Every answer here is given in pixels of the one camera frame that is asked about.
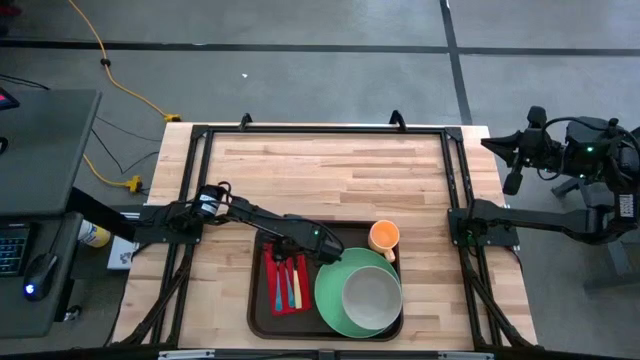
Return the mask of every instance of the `butcher block tabletop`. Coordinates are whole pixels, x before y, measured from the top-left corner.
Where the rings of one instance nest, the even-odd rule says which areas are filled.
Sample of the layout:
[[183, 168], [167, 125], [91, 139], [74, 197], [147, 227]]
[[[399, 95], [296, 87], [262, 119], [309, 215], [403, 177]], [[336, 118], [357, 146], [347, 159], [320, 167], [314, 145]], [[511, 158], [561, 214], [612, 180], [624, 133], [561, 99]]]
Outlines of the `butcher block tabletop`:
[[[149, 204], [163, 205], [178, 198], [193, 125], [167, 125]], [[463, 126], [462, 132], [476, 198], [502, 204], [494, 156], [480, 145], [480, 139], [489, 136], [488, 128]], [[189, 198], [195, 193], [202, 143], [196, 155]], [[451, 149], [459, 176], [453, 144]], [[448, 230], [446, 214], [450, 200], [438, 136], [216, 134], [207, 183], [223, 180], [233, 185], [234, 195], [277, 214], [292, 213], [320, 220], [395, 222], [400, 229], [404, 326], [395, 339], [387, 342], [257, 337], [247, 325], [256, 230], [232, 223], [215, 228], [205, 226], [202, 242], [196, 247], [180, 348], [473, 348], [460, 261]], [[458, 189], [458, 197], [461, 206], [466, 206], [462, 187]], [[164, 244], [151, 245], [134, 258], [113, 341], [129, 335], [157, 299], [167, 248]], [[503, 248], [488, 247], [487, 262], [497, 303], [521, 334], [535, 343], [517, 259]], [[489, 339], [486, 310], [479, 299], [478, 303], [483, 334]], [[172, 301], [163, 339], [169, 331], [173, 307]]]

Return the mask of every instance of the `yellow cup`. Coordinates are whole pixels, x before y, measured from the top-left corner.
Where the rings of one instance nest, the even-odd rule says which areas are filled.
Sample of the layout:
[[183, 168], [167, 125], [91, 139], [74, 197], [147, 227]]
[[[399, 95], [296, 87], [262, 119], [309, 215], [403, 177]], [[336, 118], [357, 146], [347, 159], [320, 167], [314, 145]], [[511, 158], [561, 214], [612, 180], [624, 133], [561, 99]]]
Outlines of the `yellow cup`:
[[400, 241], [400, 230], [389, 220], [377, 221], [369, 230], [369, 247], [371, 250], [383, 254], [389, 262], [396, 261], [393, 247]]

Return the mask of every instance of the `gray floor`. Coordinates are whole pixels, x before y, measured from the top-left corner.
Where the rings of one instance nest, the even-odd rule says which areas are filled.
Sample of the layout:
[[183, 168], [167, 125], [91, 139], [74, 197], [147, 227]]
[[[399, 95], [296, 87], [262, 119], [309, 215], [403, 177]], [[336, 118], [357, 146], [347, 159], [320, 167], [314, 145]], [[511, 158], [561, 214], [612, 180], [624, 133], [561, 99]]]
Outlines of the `gray floor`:
[[[82, 20], [62, 0], [17, 0], [25, 8], [14, 37], [92, 40]], [[78, 0], [103, 39], [246, 44], [446, 45], [437, 0]], [[527, 48], [638, 48], [640, 3], [623, 0], [450, 0], [458, 45]], [[52, 88], [97, 88], [100, 116], [129, 130], [160, 138], [163, 121], [146, 105], [113, 88], [97, 51], [3, 48], [0, 73]], [[115, 76], [163, 109], [187, 121], [384, 123], [399, 109], [409, 123], [461, 124], [448, 55], [290, 52], [110, 51]], [[551, 117], [619, 117], [640, 125], [640, 57], [462, 56], [473, 123], [493, 135], [526, 126], [531, 105]], [[17, 89], [11, 84], [3, 86]], [[123, 165], [158, 144], [143, 142], [103, 123], [96, 131]], [[552, 128], [561, 139], [564, 126]], [[124, 179], [95, 139], [87, 153], [105, 175]], [[154, 160], [131, 171], [150, 184]], [[506, 175], [500, 165], [501, 175]], [[567, 211], [580, 206], [571, 194], [559, 201], [528, 171], [513, 207]], [[77, 185], [109, 204], [144, 197], [108, 188], [82, 167]], [[585, 280], [610, 273], [606, 249], [539, 231], [519, 231], [527, 292], [541, 345], [554, 350], [640, 357], [639, 292], [584, 293]], [[43, 339], [0, 341], [1, 352], [99, 346], [121, 296], [122, 279], [92, 282], [74, 296], [84, 319], [61, 324]]]

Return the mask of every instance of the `utensil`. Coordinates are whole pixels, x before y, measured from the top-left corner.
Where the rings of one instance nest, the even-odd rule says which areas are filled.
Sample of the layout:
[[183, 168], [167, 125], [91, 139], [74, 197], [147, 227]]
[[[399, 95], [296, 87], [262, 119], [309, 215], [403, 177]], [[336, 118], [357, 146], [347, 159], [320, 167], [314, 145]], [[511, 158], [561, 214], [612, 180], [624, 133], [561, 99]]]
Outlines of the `utensil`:
[[276, 262], [276, 311], [282, 311], [282, 295], [280, 293], [280, 262]]
[[323, 265], [318, 271], [314, 296], [322, 319], [336, 332], [352, 338], [368, 338], [384, 331], [364, 329], [355, 324], [342, 306], [342, 289], [349, 275], [365, 266], [376, 266], [399, 281], [391, 264], [377, 253], [363, 248], [349, 248], [342, 253], [342, 260]]
[[289, 269], [287, 269], [287, 264], [284, 265], [284, 275], [287, 279], [287, 300], [289, 303], [289, 308], [293, 309], [296, 306], [295, 296], [293, 295], [293, 289], [291, 289], [291, 281], [289, 281]]
[[400, 241], [400, 230], [389, 220], [377, 221], [369, 230], [369, 247], [383, 254], [389, 262], [396, 261], [393, 247]]
[[342, 306], [356, 325], [368, 330], [385, 329], [402, 310], [402, 288], [387, 271], [365, 266], [352, 272], [344, 283]]
[[293, 293], [296, 309], [302, 309], [302, 292], [300, 291], [300, 278], [298, 277], [298, 257], [293, 257]]

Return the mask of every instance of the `cup handle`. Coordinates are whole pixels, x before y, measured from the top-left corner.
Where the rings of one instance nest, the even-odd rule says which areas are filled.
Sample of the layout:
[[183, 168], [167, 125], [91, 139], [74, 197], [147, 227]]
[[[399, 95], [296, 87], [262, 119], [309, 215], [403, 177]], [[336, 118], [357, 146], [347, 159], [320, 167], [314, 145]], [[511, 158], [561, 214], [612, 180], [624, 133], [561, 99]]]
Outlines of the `cup handle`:
[[385, 251], [384, 257], [387, 259], [388, 262], [396, 261], [396, 254], [393, 253], [393, 249]]

